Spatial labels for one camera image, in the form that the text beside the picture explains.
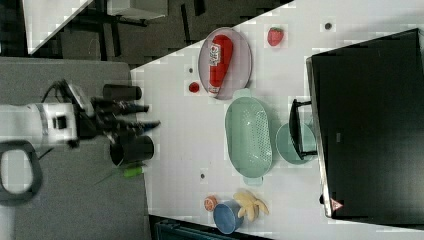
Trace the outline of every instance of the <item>banana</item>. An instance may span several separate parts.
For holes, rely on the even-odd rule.
[[[255,201],[255,205],[259,206],[259,209],[264,212],[266,215],[269,214],[268,208],[266,207],[265,203],[263,203],[261,200],[257,199]]]
[[[259,210],[265,214],[269,214],[266,205],[249,192],[238,192],[233,195],[233,198],[240,204],[241,209],[238,212],[238,217],[241,218],[247,214],[249,221],[253,222],[259,215]]]
[[[238,213],[238,217],[239,218],[241,218],[241,217],[243,217],[244,215],[246,215],[246,208],[240,208],[240,211],[239,211],[239,213]]]
[[[249,219],[249,221],[253,222],[253,220],[255,220],[255,207],[252,204],[246,210],[247,210],[247,218]]]

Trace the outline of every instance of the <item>orange fruit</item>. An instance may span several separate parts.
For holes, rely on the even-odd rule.
[[[204,205],[206,211],[212,212],[217,204],[218,202],[216,201],[216,198],[214,196],[209,196],[205,198]]]

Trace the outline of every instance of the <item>table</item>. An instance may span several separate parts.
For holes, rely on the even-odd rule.
[[[319,52],[424,26],[424,4],[410,1],[296,0],[242,23],[251,46],[253,71],[249,88],[271,109],[270,134],[288,122],[294,98],[309,99],[305,60]],[[331,22],[333,28],[325,30]],[[267,44],[270,27],[286,31],[279,47]],[[151,106],[139,119],[160,119],[149,133],[156,153],[144,175],[149,214],[214,226],[203,199],[217,194],[229,200],[248,189],[270,210],[247,221],[238,232],[272,239],[421,239],[422,232],[328,219],[321,195],[318,161],[294,166],[273,149],[275,165],[260,187],[248,187],[233,168],[226,149],[225,112],[231,101],[207,97],[187,86],[199,81],[197,58],[203,42],[131,71],[133,84],[143,89],[142,104]]]
[[[33,54],[93,0],[22,0],[28,54]]]

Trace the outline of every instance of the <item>green bowl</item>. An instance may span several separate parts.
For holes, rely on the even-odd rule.
[[[262,178],[272,163],[267,114],[248,89],[236,91],[234,98],[225,116],[231,163],[248,179]]]
[[[316,141],[312,130],[306,125],[301,124],[302,142],[304,151],[316,151]],[[314,156],[305,156],[303,160],[297,154],[292,139],[290,137],[289,124],[285,124],[278,129],[275,144],[278,153],[287,162],[292,164],[304,164],[314,158]]]

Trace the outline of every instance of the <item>red strawberry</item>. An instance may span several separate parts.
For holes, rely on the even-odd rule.
[[[281,28],[271,28],[268,31],[268,43],[271,46],[277,46],[283,40],[284,31]]]

